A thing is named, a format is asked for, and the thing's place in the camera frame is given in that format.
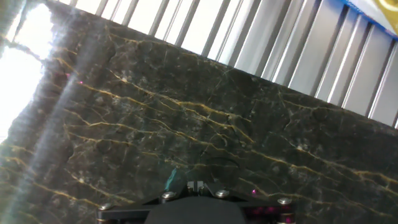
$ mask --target bright light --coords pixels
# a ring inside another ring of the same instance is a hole
[[[46,58],[52,41],[49,9],[41,4],[30,11],[19,31],[16,42]],[[29,104],[42,78],[42,64],[19,49],[4,49],[0,59],[0,142],[7,138],[8,129],[21,111]]]

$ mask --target marble slab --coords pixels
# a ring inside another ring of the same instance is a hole
[[[173,170],[296,199],[298,223],[398,222],[397,130],[59,2],[15,2],[0,223],[94,223]]]

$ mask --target dark marble wall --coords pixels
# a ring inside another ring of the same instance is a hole
[[[43,4],[48,56],[17,41],[29,16],[1,37],[43,75],[0,145],[1,223],[93,223],[173,170],[297,199],[299,223],[398,222],[395,129],[62,4],[25,13]]]

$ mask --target screw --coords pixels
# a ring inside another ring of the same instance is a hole
[[[216,192],[216,197],[218,198],[225,198],[229,195],[229,191],[227,190],[219,190]]]
[[[105,203],[105,204],[99,206],[98,209],[101,210],[101,211],[105,211],[105,210],[108,210],[108,209],[110,209],[112,207],[113,207],[113,205],[111,203]]]
[[[292,203],[292,199],[290,198],[280,198],[278,199],[278,203],[281,205],[288,205],[290,203]]]
[[[162,195],[162,198],[164,198],[164,199],[170,199],[170,198],[172,198],[172,197],[174,197],[174,196],[176,196],[176,193],[175,193],[175,192],[166,192],[166,193],[164,193],[164,194]]]

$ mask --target yellow object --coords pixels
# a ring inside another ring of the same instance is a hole
[[[398,34],[398,0],[374,0]]]

